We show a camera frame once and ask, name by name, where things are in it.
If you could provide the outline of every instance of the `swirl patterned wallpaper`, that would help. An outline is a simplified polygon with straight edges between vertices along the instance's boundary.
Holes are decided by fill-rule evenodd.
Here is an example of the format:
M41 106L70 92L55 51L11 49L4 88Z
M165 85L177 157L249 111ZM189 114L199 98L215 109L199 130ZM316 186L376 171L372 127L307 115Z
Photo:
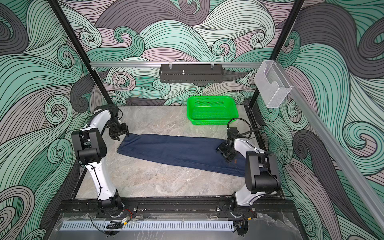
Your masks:
M92 115L70 100L87 74L46 0L0 0L2 240L42 239L71 197L80 166L60 158L75 161L68 131Z
M278 61L384 200L384 1L326 0L299 13ZM310 239L384 239L290 95L256 114ZM291 193L284 189L286 195Z
M60 0L91 61L269 59L294 0ZM311 0L315 4L321 0ZM190 96L227 95L247 104L257 69L225 69L225 82L161 83L158 68L100 68L117 105L185 105ZM76 110L101 96L78 82Z

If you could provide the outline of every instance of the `green plastic basket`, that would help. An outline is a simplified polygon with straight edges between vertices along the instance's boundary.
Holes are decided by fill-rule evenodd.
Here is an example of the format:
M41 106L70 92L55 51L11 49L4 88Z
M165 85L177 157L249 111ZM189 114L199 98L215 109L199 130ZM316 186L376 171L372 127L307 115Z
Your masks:
M193 125L226 125L239 113L231 97L194 96L187 100L187 117Z

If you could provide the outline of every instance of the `white mesh holder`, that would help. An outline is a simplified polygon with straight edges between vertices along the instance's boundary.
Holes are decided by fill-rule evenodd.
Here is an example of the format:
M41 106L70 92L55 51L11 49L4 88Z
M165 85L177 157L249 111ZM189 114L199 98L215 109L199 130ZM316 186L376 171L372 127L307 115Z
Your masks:
M262 62L254 81L267 108L278 108L292 89L283 66L273 60Z

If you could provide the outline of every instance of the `silver extrusion beam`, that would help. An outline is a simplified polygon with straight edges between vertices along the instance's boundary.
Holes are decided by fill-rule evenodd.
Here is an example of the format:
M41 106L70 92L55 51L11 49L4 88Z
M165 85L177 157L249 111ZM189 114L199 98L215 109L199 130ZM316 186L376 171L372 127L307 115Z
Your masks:
M302 93L296 87L292 87L291 95L300 107L302 113L307 117L312 127L316 130L319 138L324 143L329 155L336 161L340 169L348 178L360 198L363 200L377 224L384 232L384 203L378 194L373 190L366 178L362 175L352 159L347 155L343 147L336 140L334 135L321 120L321 118L311 109Z
M161 64L221 64L223 68L259 68L261 62L143 62L143 61L96 61L92 68L159 68Z

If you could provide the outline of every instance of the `dark blue fabric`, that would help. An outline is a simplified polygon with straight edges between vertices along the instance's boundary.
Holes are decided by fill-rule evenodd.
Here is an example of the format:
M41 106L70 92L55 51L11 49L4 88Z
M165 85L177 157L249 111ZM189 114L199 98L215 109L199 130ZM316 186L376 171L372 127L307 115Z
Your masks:
M244 177L245 158L241 154L227 163L216 152L223 141L208 137L130 134L120 144L118 153L152 162Z

